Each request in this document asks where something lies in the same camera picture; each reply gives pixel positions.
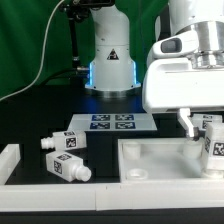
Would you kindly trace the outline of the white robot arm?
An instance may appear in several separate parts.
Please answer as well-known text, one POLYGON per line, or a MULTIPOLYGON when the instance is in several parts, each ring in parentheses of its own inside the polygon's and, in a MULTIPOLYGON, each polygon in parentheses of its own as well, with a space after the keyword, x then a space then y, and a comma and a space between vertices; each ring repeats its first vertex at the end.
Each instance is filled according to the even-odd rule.
POLYGON ((142 83, 129 55, 129 20, 116 7, 91 11, 95 58, 86 88, 106 97, 140 87, 149 114, 175 112, 189 138, 196 111, 224 110, 224 0, 168 0, 171 34, 157 40, 142 83))

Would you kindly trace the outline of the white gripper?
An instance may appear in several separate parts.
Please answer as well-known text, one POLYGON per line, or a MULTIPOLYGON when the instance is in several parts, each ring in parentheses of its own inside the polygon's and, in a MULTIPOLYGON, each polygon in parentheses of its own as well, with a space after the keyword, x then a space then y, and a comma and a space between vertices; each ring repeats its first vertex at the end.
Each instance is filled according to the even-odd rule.
POLYGON ((187 58, 155 60, 143 82, 142 106, 147 113, 175 113, 186 137, 199 140, 193 112, 224 110, 224 69, 193 69, 187 58))

